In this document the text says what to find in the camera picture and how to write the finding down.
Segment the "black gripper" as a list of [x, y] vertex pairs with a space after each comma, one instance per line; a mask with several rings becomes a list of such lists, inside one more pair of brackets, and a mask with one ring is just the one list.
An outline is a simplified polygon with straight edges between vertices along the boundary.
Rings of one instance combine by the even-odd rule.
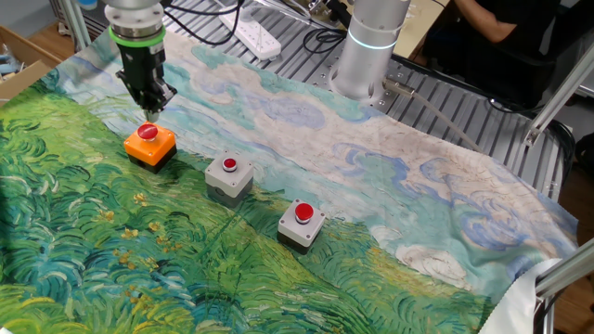
[[149, 122], [156, 122], [177, 90], [163, 80], [164, 45], [122, 46], [123, 69], [116, 72]]

